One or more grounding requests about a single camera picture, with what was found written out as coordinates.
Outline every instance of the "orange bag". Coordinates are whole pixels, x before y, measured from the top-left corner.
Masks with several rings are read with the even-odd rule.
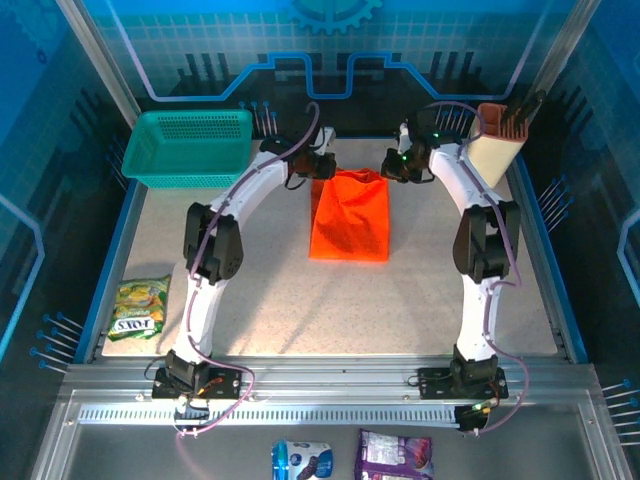
[[[386,262],[390,233],[386,178],[365,168],[313,181],[309,258]]]

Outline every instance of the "purple cable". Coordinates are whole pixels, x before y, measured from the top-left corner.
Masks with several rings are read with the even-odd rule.
[[[490,314],[491,314],[491,301],[492,301],[492,298],[493,298],[493,290],[495,290],[499,286],[509,286],[509,287],[519,288],[519,287],[522,286],[522,277],[520,275],[520,270],[518,269],[518,265],[516,264],[516,258],[515,258],[515,255],[513,253],[513,247],[511,245],[511,240],[509,239],[507,226],[504,223],[504,219],[502,218],[502,213],[500,212],[500,209],[498,208],[498,205],[496,205],[496,202],[493,200],[493,198],[491,198],[491,196],[488,194],[488,192],[482,186],[480,181],[473,174],[473,172],[471,171],[469,166],[465,162],[463,162],[462,159],[461,159],[463,149],[468,147],[471,143],[475,142],[480,137],[482,137],[482,135],[484,135],[484,132],[486,131],[486,122],[485,122],[484,118],[482,117],[482,115],[480,115],[480,112],[478,112],[475,108],[473,108],[473,107],[471,107],[471,106],[469,106],[469,105],[467,105],[465,103],[461,103],[461,102],[453,102],[453,101],[452,102],[449,102],[449,101],[434,102],[434,103],[428,105],[426,108],[440,107],[440,106],[447,106],[447,105],[456,105],[456,106],[459,106],[459,107],[464,108],[466,110],[469,110],[471,113],[473,113],[476,116],[476,118],[480,122],[480,130],[479,130],[478,134],[475,135],[474,137],[468,139],[466,142],[463,142],[463,144],[460,145],[460,148],[458,148],[458,163],[460,164],[460,166],[461,166],[462,170],[465,172],[465,174],[469,177],[469,180],[471,180],[473,185],[478,189],[480,194],[487,200],[487,202],[491,206],[491,209],[493,210],[493,212],[494,212],[494,214],[496,216],[496,220],[498,221],[498,229],[500,230],[500,235],[502,236],[502,242],[503,242],[504,248],[505,248],[505,250],[507,252],[507,258],[509,260],[509,266],[511,267],[511,269],[513,270],[513,273],[516,276],[516,281],[515,282],[510,282],[510,281],[507,281],[507,280],[500,280],[500,281],[494,283],[493,285],[491,285],[491,287],[489,287],[489,298],[487,299],[487,303],[485,305],[484,319],[483,319],[483,323],[482,323],[482,331],[483,331],[484,339],[487,342],[487,345],[489,345],[489,347],[494,352],[496,352],[498,355],[502,355],[503,357],[507,357],[507,358],[513,360],[518,365],[520,365],[520,367],[522,367],[522,370],[524,372],[524,386],[522,387],[522,394],[520,395],[520,397],[516,401],[516,404],[513,406],[513,408],[509,411],[509,413],[507,413],[503,418],[498,420],[493,425],[485,427],[482,430],[477,430],[476,431],[476,435],[478,435],[480,433],[491,432],[491,431],[497,429],[498,427],[504,425],[511,417],[513,417],[515,415],[515,413],[518,411],[518,409],[520,409],[520,407],[522,406],[522,403],[524,402],[525,397],[527,396],[527,393],[529,392],[530,375],[529,375],[529,369],[527,368],[527,365],[522,361],[522,359],[520,357],[517,357],[515,355],[511,355],[510,353],[507,353],[504,350],[498,348],[498,346],[493,342],[493,340],[491,340],[489,338],[489,317],[490,317]]]
[[[304,144],[304,142],[306,142],[309,139],[309,137],[311,136],[311,133],[315,129],[316,125],[318,124],[318,118],[320,117],[320,107],[318,106],[318,104],[316,102],[310,102],[307,105],[307,108],[306,108],[307,112],[309,112],[309,108],[310,107],[314,107],[315,108],[315,115],[313,117],[313,121],[311,122],[311,125],[309,126],[309,130],[307,130],[307,132],[300,139],[300,141],[298,143],[296,143],[293,147],[291,147],[289,150],[287,150],[286,152],[281,153],[280,155],[277,155],[276,157],[273,157],[273,158],[271,158],[269,160],[266,160],[263,163],[261,163],[260,165],[258,165],[256,168],[253,168],[249,172],[246,172],[235,183],[235,185],[233,187],[231,187],[231,190],[229,191],[229,193],[225,197],[224,201],[222,202],[222,205],[220,205],[220,208],[215,213],[213,219],[211,220],[211,222],[207,226],[207,230],[206,230],[204,238],[202,240],[202,244],[200,245],[200,248],[198,249],[198,253],[196,254],[193,267],[191,268],[191,271],[190,271],[190,276],[191,276],[191,278],[193,280],[195,280],[194,274],[195,274],[195,271],[197,269],[197,266],[200,264],[200,261],[202,260],[202,256],[204,254],[204,249],[207,246],[207,241],[209,240],[209,236],[211,235],[211,232],[215,228],[215,226],[216,226],[216,224],[218,222],[218,219],[220,218],[220,214],[229,205],[229,201],[231,200],[231,198],[233,198],[233,195],[235,195],[236,192],[240,189],[240,187],[242,187],[242,185],[249,178],[251,178],[254,174],[259,173],[261,169],[266,168],[269,165],[272,165],[275,162],[277,162],[279,160],[282,160],[283,158],[286,158],[287,156],[291,155],[293,152],[298,150]],[[196,289],[196,290],[193,291],[193,295],[191,295],[191,299],[189,300],[189,306],[187,307],[187,338],[189,339],[189,343],[191,344],[191,348],[193,348],[193,350],[198,354],[198,356],[200,358],[202,358],[202,360],[207,362],[209,365],[213,365],[214,367],[218,367],[218,368],[231,368],[231,369],[234,369],[234,370],[239,370],[241,372],[244,372],[244,373],[248,374],[251,378],[249,380],[249,386],[247,387],[245,392],[242,394],[242,396],[238,399],[238,401],[236,401],[236,403],[234,403],[231,407],[229,407],[229,409],[226,412],[224,412],[213,423],[207,425],[206,427],[202,427],[202,428],[200,428],[200,429],[198,429],[196,431],[189,432],[187,430],[185,432],[182,432],[183,434],[192,435],[192,436],[196,436],[196,435],[199,435],[201,433],[206,433],[209,430],[212,430],[213,428],[217,427],[222,421],[224,421],[229,415],[231,415],[233,412],[235,412],[238,409],[238,407],[242,404],[242,402],[245,401],[245,399],[249,396],[249,394],[253,390],[253,385],[255,384],[255,380],[256,380],[256,376],[255,376],[255,374],[253,373],[253,371],[251,369],[246,368],[246,367],[242,367],[242,366],[239,366],[239,365],[231,365],[231,364],[227,364],[227,363],[216,362],[215,360],[212,360],[211,358],[206,356],[204,353],[202,353],[200,350],[198,350],[198,346],[196,345],[195,340],[191,336],[191,311],[193,310],[193,304],[195,302],[197,294],[198,294],[198,290]]]

